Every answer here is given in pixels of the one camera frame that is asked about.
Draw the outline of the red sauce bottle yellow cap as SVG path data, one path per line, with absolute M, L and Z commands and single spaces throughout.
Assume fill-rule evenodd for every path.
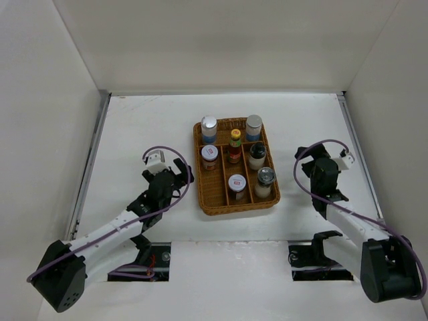
M 231 131 L 228 149 L 228 161 L 231 164 L 238 163 L 241 158 L 241 131 L 234 128 Z

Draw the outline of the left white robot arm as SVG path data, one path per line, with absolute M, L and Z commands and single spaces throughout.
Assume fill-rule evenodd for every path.
M 150 259 L 150 241 L 143 235 L 176 205 L 193 183 L 191 167 L 179 157 L 178 172 L 163 162 L 146 161 L 143 177 L 148 189 L 117 217 L 73 241 L 57 240 L 46 249 L 37 269 L 27 279 L 57 312 L 70 309 L 98 276 L 131 278 L 126 265 L 144 266 Z

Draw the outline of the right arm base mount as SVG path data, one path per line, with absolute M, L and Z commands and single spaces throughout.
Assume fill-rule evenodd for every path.
M 295 282 L 354 281 L 353 275 L 324 254 L 323 241 L 342 237 L 338 231 L 315 233 L 313 238 L 288 242 L 288 263 Z

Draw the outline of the black knob white powder bottle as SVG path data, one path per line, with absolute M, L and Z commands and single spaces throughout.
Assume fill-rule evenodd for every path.
M 257 142 L 250 147 L 249 150 L 249 167 L 252 170 L 258 171 L 263 167 L 267 151 L 262 142 Z

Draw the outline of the dark paste jar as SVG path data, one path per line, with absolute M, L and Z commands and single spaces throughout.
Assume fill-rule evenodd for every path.
M 232 200 L 238 201 L 243 198 L 247 186 L 246 178 L 240 174 L 231 175 L 228 179 L 229 194 Z
M 216 146 L 205 145 L 201 149 L 203 168 L 208 171 L 214 170 L 217 165 L 218 155 L 219 155 L 219 152 Z

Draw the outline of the tall blue label jar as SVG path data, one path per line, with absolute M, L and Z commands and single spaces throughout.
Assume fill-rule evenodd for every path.
M 248 142 L 258 141 L 260 138 L 261 126 L 263 122 L 260 116 L 252 114 L 245 122 L 245 139 Z

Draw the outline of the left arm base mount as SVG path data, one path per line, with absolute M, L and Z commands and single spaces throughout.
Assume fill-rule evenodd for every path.
M 139 235 L 131 239 L 135 258 L 108 274 L 109 282 L 167 282 L 170 276 L 171 242 L 151 242 Z

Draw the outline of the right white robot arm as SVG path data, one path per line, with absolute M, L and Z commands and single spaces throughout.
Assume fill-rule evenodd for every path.
M 367 298 L 374 303 L 405 298 L 420 300 L 427 293 L 427 276 L 411 242 L 376 219 L 358 214 L 338 189 L 338 176 L 351 168 L 355 157 L 346 144 L 339 156 L 330 156 L 322 140 L 299 147 L 295 167 L 300 161 L 310 180 L 302 190 L 334 231 L 316 234 L 310 257 L 320 265 L 330 260 L 340 264 L 359 280 Z

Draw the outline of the dark cap salt shaker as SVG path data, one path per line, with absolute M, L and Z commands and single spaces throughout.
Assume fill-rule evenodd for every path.
M 257 171 L 257 183 L 255 185 L 255 194 L 261 199 L 267 198 L 272 191 L 272 185 L 276 181 L 276 173 L 270 167 L 262 167 Z

